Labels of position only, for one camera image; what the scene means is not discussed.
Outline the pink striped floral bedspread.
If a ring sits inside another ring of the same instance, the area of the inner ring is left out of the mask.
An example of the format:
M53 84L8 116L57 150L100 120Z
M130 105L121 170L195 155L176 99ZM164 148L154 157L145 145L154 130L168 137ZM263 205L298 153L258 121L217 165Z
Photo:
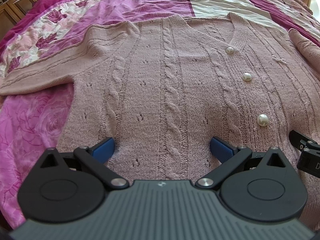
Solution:
M39 0L1 40L1 74L81 41L92 24L230 11L281 31L296 28L319 40L319 17L294 0ZM18 188L43 150L56 144L72 98L70 84L1 98L1 213L11 228L24 222Z

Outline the pink knitted cardigan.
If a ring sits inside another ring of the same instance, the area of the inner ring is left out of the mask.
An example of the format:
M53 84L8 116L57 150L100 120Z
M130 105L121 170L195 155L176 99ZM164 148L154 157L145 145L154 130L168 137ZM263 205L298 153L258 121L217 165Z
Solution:
M232 12L92 25L79 43L18 67L2 95L73 85L69 110L44 118L71 151L113 137L108 167L129 181L191 179L218 165L212 136L256 151L280 147L296 165L292 129L319 138L319 75L287 33Z

